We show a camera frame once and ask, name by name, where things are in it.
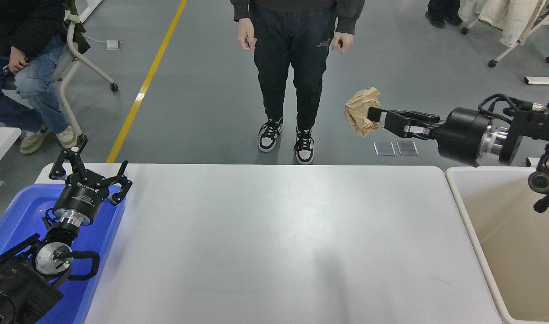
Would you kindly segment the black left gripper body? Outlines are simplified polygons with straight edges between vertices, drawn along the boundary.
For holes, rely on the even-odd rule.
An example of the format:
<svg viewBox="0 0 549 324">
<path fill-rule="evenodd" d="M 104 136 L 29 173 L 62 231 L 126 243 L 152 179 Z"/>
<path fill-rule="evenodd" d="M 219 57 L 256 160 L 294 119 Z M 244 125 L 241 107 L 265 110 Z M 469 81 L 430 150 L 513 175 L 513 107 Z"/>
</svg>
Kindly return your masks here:
<svg viewBox="0 0 549 324">
<path fill-rule="evenodd" d="M 95 217 L 109 194 L 108 186 L 98 185 L 105 182 L 105 177 L 93 171 L 85 175 L 76 172 L 56 179 L 65 181 L 64 190 L 54 205 L 54 215 L 57 217 L 65 216 L 68 211 Z"/>
</svg>

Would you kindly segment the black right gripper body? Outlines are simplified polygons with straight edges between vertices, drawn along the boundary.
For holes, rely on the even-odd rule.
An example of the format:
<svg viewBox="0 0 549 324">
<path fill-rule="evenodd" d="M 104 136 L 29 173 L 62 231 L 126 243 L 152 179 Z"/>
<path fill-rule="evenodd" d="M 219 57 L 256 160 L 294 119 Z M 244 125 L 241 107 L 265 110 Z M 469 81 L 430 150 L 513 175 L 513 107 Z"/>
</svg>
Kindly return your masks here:
<svg viewBox="0 0 549 324">
<path fill-rule="evenodd" d="M 434 129 L 439 155 L 462 164 L 478 167 L 481 143 L 492 121 L 482 113 L 455 108 L 444 123 Z"/>
</svg>

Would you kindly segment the standing person's left hand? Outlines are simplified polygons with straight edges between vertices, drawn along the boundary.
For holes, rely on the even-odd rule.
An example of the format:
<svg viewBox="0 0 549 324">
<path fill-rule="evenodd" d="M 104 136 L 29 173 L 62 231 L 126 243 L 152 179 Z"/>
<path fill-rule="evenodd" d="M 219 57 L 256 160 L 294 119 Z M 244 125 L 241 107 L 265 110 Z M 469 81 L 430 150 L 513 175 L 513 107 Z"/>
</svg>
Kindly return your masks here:
<svg viewBox="0 0 549 324">
<path fill-rule="evenodd" d="M 336 31 L 333 36 L 332 50 L 344 54 L 354 43 L 354 35 Z"/>
</svg>

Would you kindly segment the seated person's hand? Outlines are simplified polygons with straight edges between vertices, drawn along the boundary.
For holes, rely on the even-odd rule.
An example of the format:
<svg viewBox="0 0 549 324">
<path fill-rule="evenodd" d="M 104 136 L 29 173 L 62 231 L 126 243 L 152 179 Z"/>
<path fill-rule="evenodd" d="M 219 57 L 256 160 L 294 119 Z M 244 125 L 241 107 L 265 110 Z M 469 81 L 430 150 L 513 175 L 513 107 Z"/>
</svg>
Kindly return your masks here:
<svg viewBox="0 0 549 324">
<path fill-rule="evenodd" d="M 7 65 L 9 72 L 17 74 L 29 65 L 27 55 L 20 49 L 12 46 L 9 54 L 9 63 Z"/>
</svg>

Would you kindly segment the standing person's right hand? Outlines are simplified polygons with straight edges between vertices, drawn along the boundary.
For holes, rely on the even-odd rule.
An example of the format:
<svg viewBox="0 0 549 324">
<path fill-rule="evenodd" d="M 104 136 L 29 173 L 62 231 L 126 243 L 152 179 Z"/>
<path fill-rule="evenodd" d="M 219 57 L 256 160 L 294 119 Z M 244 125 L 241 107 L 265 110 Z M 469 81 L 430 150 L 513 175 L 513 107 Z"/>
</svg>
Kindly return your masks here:
<svg viewBox="0 0 549 324">
<path fill-rule="evenodd" d="M 244 51 L 253 51 L 257 39 L 254 36 L 254 25 L 250 18 L 240 18 L 238 20 L 237 41 Z"/>
</svg>

